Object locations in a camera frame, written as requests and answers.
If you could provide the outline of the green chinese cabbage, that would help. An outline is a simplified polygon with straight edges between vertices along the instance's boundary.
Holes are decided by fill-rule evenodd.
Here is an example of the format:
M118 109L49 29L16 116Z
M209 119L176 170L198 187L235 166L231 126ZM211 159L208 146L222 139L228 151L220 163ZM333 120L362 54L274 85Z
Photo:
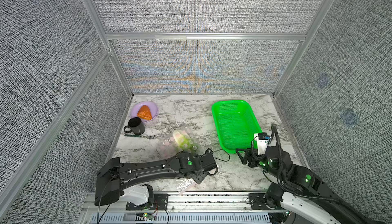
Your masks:
M172 137L179 150L195 153L198 150L197 144L192 140L185 130L174 130Z

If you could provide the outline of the clear zip-top bag pink dots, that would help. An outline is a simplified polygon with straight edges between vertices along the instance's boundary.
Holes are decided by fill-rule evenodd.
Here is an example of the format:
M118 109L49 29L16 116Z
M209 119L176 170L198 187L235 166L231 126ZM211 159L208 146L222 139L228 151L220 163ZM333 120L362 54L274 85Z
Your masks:
M198 150L195 153L191 153L191 152L184 151L184 150L179 150L176 146L176 143L174 142L173 137L172 137L172 132L168 136L167 139L165 139L162 143L160 143L160 146L158 147L158 149L160 150L160 152L164 156L164 158L169 158L169 157L176 155L177 157L181 158L181 160L180 160L181 162L184 162L185 164L189 165L189 161L192 157L194 157L197 154L202 153L201 146L196 138L196 135L192 132L192 130L190 128L182 127L182 128L176 129L176 130L185 130L190 135L192 140L197 144Z

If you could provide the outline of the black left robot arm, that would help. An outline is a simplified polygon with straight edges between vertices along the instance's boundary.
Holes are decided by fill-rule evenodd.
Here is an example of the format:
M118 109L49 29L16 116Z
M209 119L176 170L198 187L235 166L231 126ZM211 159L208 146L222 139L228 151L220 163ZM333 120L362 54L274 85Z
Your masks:
M217 172L211 149L202 155L181 151L170 158L145 163L121 163L119 157L112 158L97 172L94 204L113 204L126 194L126 189L142 183L186 178L201 184Z

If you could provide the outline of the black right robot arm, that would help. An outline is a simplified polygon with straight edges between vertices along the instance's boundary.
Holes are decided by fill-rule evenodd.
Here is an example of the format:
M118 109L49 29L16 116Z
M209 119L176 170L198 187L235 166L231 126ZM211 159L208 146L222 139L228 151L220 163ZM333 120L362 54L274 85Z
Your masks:
M260 168L264 175L276 178L262 197L251 195L253 208L262 204L270 209L285 209L310 223L373 224L339 197L323 180L305 166L294 164L283 150L277 126L272 133L258 133L247 149L236 149L243 165Z

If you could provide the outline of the green plastic basket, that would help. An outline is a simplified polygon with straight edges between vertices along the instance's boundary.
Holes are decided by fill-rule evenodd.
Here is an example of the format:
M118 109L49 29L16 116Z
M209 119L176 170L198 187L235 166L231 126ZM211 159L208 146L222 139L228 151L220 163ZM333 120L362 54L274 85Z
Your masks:
M247 149L262 129L250 104L244 100L219 101L211 107L221 148L230 153Z

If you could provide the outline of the purple plate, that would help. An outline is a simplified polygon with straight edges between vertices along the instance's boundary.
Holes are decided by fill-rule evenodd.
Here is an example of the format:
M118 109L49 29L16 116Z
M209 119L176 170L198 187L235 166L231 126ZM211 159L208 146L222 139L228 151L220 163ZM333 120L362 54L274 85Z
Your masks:
M131 118L139 117L142 121L150 122L158 115L158 106L152 101L143 101L135 104L129 113Z

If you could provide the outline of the black mug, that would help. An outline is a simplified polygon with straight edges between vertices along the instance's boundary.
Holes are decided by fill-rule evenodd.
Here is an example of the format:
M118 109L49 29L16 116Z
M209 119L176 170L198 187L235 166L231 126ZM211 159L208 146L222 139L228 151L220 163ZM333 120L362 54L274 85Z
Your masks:
M142 135L145 132L143 121L139 117L134 117L128 121L128 124L123 128L126 134Z

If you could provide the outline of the orange croissant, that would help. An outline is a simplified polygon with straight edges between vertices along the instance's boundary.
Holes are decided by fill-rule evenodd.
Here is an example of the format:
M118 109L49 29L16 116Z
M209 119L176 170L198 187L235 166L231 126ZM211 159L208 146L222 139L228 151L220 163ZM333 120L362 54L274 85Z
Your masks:
M153 116L151 114L151 110L149 106L142 105L137 113L137 117L144 119L146 121L152 120Z

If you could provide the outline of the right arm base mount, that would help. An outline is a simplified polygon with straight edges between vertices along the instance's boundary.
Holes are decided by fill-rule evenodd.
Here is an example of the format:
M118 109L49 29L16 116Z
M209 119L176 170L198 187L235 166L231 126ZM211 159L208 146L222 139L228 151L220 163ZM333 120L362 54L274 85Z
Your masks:
M277 211L281 213L279 217L286 217L290 212L281 206L283 194L284 190L278 184L271 183L265 193L249 193L246 203L251 206L252 210Z

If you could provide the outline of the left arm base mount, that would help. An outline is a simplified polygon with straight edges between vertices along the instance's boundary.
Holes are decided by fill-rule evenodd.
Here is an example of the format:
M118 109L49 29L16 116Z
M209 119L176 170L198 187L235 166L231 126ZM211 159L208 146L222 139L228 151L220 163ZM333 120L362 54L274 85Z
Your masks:
M126 210L167 210L167 193L155 193L151 185L135 185L124 190L121 197L126 201Z

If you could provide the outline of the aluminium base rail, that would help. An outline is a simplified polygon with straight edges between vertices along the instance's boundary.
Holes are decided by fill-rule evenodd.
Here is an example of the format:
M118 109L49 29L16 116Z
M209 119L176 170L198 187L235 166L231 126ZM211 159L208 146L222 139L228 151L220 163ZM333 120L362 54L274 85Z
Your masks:
M264 205L263 191L159 192L164 210L126 210L126 202L109 207L85 198L79 224L337 224L338 220L316 204L290 196L277 209Z

